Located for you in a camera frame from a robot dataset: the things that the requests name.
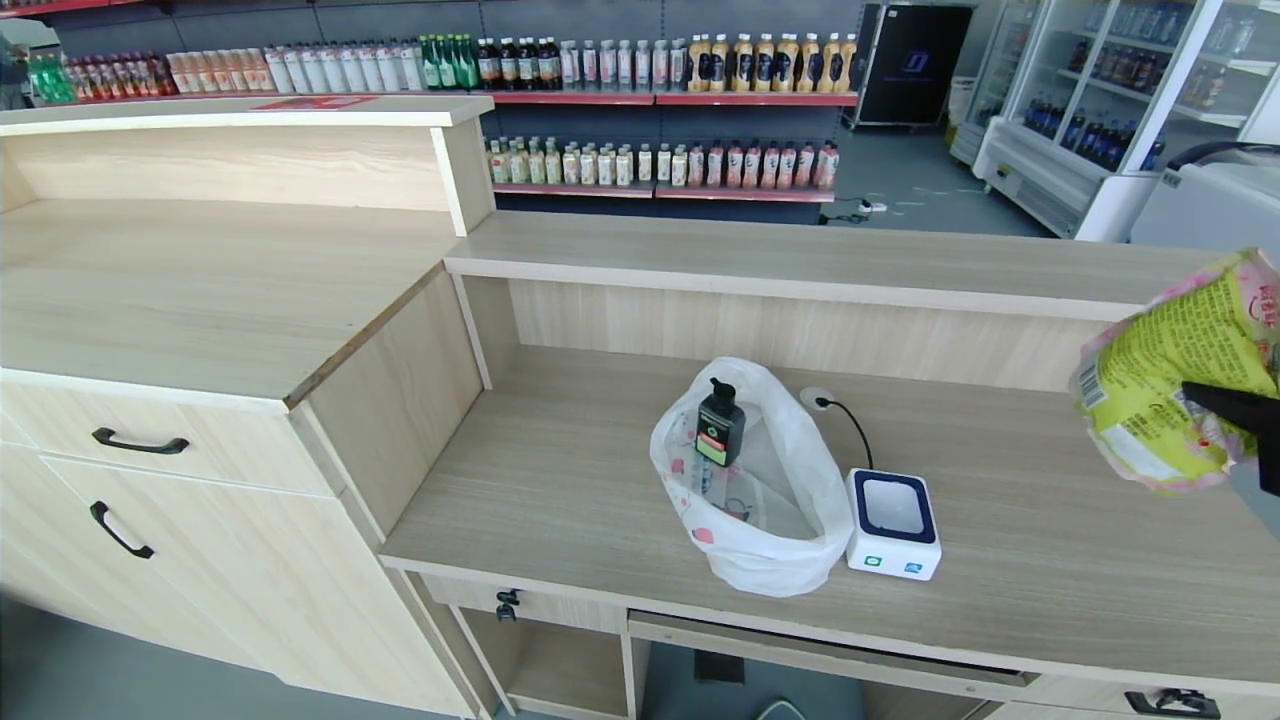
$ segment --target white plastic bag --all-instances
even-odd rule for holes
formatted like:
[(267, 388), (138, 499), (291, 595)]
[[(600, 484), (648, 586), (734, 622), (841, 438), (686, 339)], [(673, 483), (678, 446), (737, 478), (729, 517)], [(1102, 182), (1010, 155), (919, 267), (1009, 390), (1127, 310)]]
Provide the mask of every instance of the white plastic bag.
[[(742, 452), (728, 468), (694, 450), (712, 378), (737, 389), (746, 414)], [(849, 547), (854, 515), (840, 468), (813, 418), (755, 363), (712, 360), (653, 429), (649, 457), (712, 571), (740, 591), (812, 592)]]

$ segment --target black cable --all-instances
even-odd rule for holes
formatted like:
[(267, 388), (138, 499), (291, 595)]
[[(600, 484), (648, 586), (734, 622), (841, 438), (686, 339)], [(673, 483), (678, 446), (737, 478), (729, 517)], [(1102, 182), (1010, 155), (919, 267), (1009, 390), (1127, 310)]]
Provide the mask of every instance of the black cable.
[(876, 461), (872, 460), (872, 443), (867, 442), (867, 433), (863, 432), (863, 425), (858, 421), (858, 418), (854, 418), (854, 414), (850, 413), (849, 407), (845, 407), (845, 404), (840, 402), (838, 400), (827, 400), (826, 397), (815, 398), (814, 405), (817, 405), (818, 407), (835, 405), (836, 407), (844, 410), (845, 415), (849, 415), (849, 419), (854, 421), (854, 427), (858, 428), (858, 434), (863, 438), (863, 447), (867, 448), (867, 469), (874, 470)]

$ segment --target counter drawer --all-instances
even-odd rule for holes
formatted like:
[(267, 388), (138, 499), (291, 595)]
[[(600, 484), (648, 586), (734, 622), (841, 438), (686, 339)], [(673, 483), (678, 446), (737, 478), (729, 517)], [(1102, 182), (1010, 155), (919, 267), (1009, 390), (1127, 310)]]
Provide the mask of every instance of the counter drawer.
[(431, 592), (431, 597), (436, 602), (456, 605), (468, 610), (480, 610), (490, 615), (503, 603), (498, 598), (498, 593), (513, 592), (516, 593), (516, 600), (520, 601), (520, 605), (512, 605), (517, 620), (527, 618), (530, 620), (541, 620), (613, 634), (622, 634), (627, 623), (627, 611), (625, 607), (590, 600), (525, 591), (511, 585), (492, 585), (472, 580), (440, 578), (438, 575), (422, 575), (422, 583)]
[(640, 611), (631, 611), (627, 628), (636, 639), (890, 685), (998, 701), (1020, 700), (1027, 692), (1028, 678), (1012, 670), (942, 662)]
[(332, 495), (285, 415), (4, 383), (4, 409), (46, 452)]
[[(1155, 703), (1164, 687), (1135, 683), (1110, 683), (1087, 678), (1062, 675), (1042, 675), (1027, 687), (1027, 701), (1064, 707), (1080, 707), (1119, 712), (1129, 717), (1142, 715), (1125, 700), (1126, 692), (1140, 692)], [(1280, 719), (1280, 697), (1257, 697), (1221, 693), (1199, 688), (1204, 697), (1217, 703), (1226, 720), (1276, 720)]]

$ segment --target cord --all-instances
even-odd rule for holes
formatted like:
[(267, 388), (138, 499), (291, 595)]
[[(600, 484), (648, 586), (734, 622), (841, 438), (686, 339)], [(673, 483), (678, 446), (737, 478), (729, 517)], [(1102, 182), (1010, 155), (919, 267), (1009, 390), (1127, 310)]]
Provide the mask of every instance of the cord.
[(778, 700), (771, 702), (768, 706), (765, 706), (764, 710), (760, 711), (759, 715), (755, 716), (755, 720), (764, 720), (765, 717), (768, 717), (769, 712), (773, 712), (774, 710), (777, 710), (780, 707), (786, 707), (791, 712), (795, 712), (796, 717), (799, 717), (800, 720), (808, 720), (804, 716), (804, 712), (800, 712), (800, 708), (796, 707), (795, 705), (791, 705), (791, 701), (786, 700), (786, 698), (778, 698)]
[(858, 434), (863, 438), (863, 447), (867, 448), (867, 469), (868, 470), (874, 470), (876, 469), (876, 461), (872, 460), (872, 443), (867, 442), (867, 433), (863, 432), (863, 425), (858, 421), (858, 418), (854, 418), (854, 414), (850, 413), (849, 407), (845, 407), (845, 404), (840, 402), (838, 400), (828, 400), (826, 397), (817, 397), (817, 398), (814, 398), (813, 402), (818, 407), (826, 407), (828, 405), (835, 405), (836, 407), (840, 407), (841, 410), (844, 410), (845, 415), (849, 415), (849, 419), (854, 421), (854, 427), (858, 428)]

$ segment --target red sign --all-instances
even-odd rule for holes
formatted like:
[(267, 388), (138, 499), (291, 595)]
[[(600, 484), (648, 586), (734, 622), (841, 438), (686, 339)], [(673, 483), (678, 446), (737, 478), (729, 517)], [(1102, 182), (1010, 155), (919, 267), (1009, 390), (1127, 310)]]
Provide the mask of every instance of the red sign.
[(308, 95), (268, 102), (251, 110), (344, 110), (352, 105), (378, 100), (376, 95)]

